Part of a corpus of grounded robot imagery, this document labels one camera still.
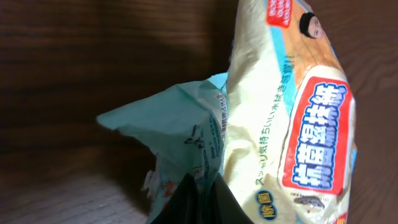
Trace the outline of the cream wet wipes pack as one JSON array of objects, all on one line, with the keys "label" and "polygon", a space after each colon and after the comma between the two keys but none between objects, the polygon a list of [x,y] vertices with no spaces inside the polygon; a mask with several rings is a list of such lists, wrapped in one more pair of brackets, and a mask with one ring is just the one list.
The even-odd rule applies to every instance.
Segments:
[{"label": "cream wet wipes pack", "polygon": [[346,223],[356,103],[303,0],[239,2],[224,179],[254,223]]}]

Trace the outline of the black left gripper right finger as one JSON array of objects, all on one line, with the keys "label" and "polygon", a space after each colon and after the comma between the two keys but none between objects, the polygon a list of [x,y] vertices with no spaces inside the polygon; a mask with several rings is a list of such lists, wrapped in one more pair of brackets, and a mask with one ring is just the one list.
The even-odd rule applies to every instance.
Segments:
[{"label": "black left gripper right finger", "polygon": [[253,224],[220,174],[211,188],[211,224]]}]

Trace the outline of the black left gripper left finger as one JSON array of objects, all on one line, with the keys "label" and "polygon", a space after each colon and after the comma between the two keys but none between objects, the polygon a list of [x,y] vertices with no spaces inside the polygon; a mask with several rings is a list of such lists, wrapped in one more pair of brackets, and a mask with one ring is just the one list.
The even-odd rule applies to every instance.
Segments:
[{"label": "black left gripper left finger", "polygon": [[197,208],[195,179],[185,174],[165,208],[150,224],[197,224]]}]

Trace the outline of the teal wipes pack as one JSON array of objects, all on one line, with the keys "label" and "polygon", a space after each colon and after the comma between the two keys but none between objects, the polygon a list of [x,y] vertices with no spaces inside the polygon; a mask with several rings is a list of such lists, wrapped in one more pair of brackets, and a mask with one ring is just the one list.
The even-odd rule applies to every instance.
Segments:
[{"label": "teal wipes pack", "polygon": [[117,130],[147,146],[156,157],[143,185],[152,200],[148,223],[168,205],[185,175],[193,178],[198,208],[204,209],[222,171],[229,101],[227,73],[186,82],[97,116],[102,127]]}]

